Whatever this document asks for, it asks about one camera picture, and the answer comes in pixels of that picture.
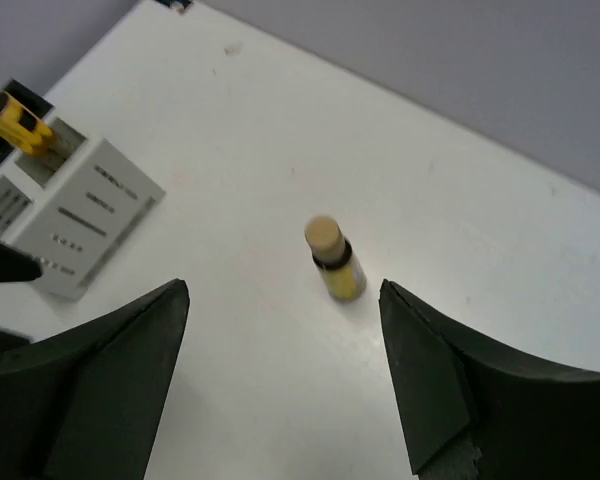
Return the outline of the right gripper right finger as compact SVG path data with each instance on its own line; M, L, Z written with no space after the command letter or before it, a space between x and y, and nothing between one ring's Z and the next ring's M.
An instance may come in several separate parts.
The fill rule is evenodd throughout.
M379 309L416 477L600 479L600 372L517 350L392 281Z

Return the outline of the yellow spice jar black lid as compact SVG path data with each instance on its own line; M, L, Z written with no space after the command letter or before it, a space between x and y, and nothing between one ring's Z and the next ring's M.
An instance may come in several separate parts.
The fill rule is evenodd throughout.
M52 147L54 132L19 100L0 91L0 137L30 156L42 156Z

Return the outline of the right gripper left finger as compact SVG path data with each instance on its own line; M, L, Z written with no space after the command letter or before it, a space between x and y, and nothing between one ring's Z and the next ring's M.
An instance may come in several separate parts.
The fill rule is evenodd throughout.
M0 329L0 479L141 479L189 311L174 279L32 342Z

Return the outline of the small brown bottle tan cap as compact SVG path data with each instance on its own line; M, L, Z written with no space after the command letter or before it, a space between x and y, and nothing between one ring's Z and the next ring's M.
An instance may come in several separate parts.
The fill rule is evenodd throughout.
M304 235L329 295L340 302L359 298L366 288L366 276L336 220L315 216L306 224Z

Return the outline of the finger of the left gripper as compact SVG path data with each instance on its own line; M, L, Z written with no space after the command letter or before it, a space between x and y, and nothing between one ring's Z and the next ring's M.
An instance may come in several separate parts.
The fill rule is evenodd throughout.
M0 241L0 283L31 282L41 276L42 268L35 258Z

